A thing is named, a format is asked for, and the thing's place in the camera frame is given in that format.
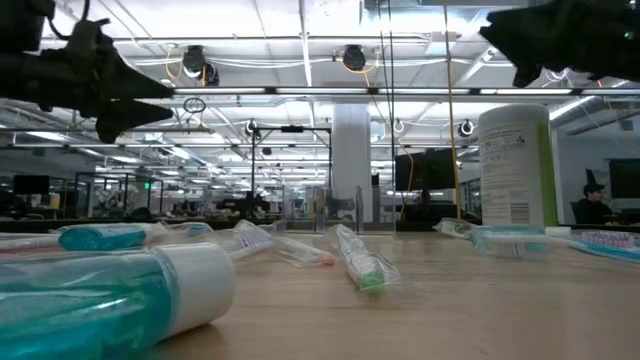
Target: person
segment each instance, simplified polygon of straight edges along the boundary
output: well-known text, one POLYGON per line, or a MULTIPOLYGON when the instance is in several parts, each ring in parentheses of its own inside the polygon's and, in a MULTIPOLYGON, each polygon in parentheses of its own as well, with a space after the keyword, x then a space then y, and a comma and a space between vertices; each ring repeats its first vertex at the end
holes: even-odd
POLYGON ((599 184, 587 184, 582 189, 584 199, 578 201, 576 209, 576 222, 578 224, 605 225, 611 220, 613 211, 602 203, 602 190, 604 186, 599 184))

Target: wooden table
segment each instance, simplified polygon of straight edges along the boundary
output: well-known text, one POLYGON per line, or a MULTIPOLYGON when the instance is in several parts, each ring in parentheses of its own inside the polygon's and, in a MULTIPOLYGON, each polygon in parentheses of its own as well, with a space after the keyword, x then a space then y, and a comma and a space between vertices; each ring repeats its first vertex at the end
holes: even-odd
POLYGON ((147 359, 640 358, 640 265, 572 250, 547 262, 487 258, 428 233, 367 241, 404 279, 384 296, 358 292, 340 264, 261 254, 238 265, 227 315, 147 359))

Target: desk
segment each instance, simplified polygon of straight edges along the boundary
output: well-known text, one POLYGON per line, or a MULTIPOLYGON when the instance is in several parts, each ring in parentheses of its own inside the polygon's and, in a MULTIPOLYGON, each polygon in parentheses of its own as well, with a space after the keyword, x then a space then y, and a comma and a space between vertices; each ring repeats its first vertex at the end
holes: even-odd
POLYGON ((342 265, 238 266, 230 312, 145 360, 637 359, 640 266, 566 250, 535 263, 476 256, 438 234, 368 237, 405 279, 379 299, 342 265))

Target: black cap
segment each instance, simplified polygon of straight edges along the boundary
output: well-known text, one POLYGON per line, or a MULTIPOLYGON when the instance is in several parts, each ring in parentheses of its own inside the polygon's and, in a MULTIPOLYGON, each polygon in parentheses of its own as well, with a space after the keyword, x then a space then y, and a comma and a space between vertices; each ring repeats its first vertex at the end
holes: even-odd
POLYGON ((596 191, 602 191, 604 189, 604 185, 600 185, 600 184, 587 184, 584 186, 584 188, 582 188, 582 193, 584 194, 584 196, 587 196, 587 194, 592 193, 592 192, 596 192, 596 191))

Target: monitor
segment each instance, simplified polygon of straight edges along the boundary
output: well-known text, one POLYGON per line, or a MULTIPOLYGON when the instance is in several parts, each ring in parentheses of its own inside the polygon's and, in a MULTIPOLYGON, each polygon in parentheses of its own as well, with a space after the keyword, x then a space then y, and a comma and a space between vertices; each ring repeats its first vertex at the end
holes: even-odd
POLYGON ((612 198, 640 198, 640 160, 610 160, 609 177, 612 198))
POLYGON ((14 175, 13 193, 17 195, 48 194, 49 177, 44 175, 14 175))
MULTIPOLYGON (((455 187, 451 149, 428 149, 424 153, 411 154, 413 176, 411 190, 441 190, 455 187)), ((396 156, 396 190, 408 191, 411 173, 409 155, 396 156)))

